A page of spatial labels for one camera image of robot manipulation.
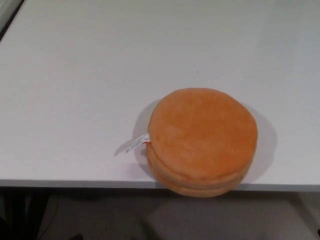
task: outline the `orange cushion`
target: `orange cushion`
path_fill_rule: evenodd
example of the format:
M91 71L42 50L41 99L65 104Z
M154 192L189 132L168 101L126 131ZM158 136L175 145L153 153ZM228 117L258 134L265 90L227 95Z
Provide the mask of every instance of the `orange cushion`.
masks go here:
M164 97L148 132L147 150L153 151L156 172L195 189L219 188L219 183L243 178L258 139L250 112L231 96L208 88L180 89Z

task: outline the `hamburger bun plush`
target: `hamburger bun plush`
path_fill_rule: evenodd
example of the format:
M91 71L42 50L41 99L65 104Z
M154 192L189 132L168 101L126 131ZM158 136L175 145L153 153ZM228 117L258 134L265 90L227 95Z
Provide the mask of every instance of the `hamburger bun plush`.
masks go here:
M154 109L147 161L152 174L185 196L213 197L234 189L253 161L258 139L254 117L218 90L185 88Z

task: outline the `white table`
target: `white table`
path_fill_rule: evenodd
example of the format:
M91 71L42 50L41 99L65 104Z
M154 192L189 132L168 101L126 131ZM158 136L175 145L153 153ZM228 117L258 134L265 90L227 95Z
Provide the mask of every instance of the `white table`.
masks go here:
M257 120L239 190L320 191L320 1L235 2L27 0L0 43L0 186L160 188L121 150L208 87Z

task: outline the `plush cushion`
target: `plush cushion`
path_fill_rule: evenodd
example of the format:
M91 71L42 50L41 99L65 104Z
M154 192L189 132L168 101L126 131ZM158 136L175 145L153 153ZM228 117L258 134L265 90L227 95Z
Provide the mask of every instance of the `plush cushion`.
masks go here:
M164 97L148 132L148 161L156 178L191 190L239 183L258 139L250 112L226 93L208 88L180 89Z

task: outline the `floor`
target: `floor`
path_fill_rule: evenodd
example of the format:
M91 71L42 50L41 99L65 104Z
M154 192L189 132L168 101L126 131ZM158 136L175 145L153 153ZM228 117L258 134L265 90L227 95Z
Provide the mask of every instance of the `floor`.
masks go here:
M39 235L49 225L41 240L319 240L320 194L54 194Z

